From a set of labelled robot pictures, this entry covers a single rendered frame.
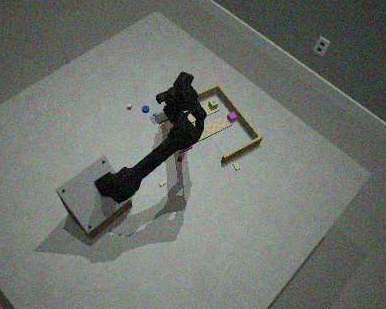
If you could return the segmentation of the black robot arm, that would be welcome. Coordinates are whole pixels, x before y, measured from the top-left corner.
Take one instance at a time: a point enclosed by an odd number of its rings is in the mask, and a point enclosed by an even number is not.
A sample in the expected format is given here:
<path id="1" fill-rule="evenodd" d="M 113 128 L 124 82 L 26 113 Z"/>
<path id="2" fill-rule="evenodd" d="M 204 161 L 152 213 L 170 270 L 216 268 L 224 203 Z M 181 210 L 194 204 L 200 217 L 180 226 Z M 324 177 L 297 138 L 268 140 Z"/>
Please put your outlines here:
<path id="1" fill-rule="evenodd" d="M 181 115 L 170 129 L 168 138 L 134 167 L 123 167 L 116 174 L 108 172 L 95 180 L 94 184 L 102 197 L 111 197 L 118 204 L 131 198 L 148 174 L 177 150 L 188 149 L 199 141 L 207 114 L 197 100 L 198 93 L 191 86 L 193 79 L 192 74 L 181 72 L 173 83 L 174 86 L 167 91 L 165 100 L 169 105 L 178 106 L 181 101 L 184 103 L 180 109 Z M 195 126 L 187 119 L 189 114 L 196 119 Z"/>

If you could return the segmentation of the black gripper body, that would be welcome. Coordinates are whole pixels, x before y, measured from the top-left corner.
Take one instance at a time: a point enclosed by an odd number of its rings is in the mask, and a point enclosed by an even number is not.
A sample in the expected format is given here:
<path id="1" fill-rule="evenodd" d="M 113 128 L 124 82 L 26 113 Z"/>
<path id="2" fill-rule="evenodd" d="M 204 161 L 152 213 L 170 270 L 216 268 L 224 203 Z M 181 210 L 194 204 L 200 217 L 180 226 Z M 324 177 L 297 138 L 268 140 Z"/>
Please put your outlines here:
<path id="1" fill-rule="evenodd" d="M 181 106 L 184 104 L 182 101 L 178 106 L 171 106 L 167 103 L 167 100 L 165 100 L 165 97 L 167 96 L 167 91 L 162 92 L 156 96 L 156 100 L 158 104 L 161 104 L 161 102 L 165 102 L 166 105 L 164 106 L 165 111 L 169 114 L 169 116 L 172 117 L 172 119 L 175 121 L 173 123 L 173 126 L 175 125 L 176 121 L 178 120 L 180 114 Z"/>

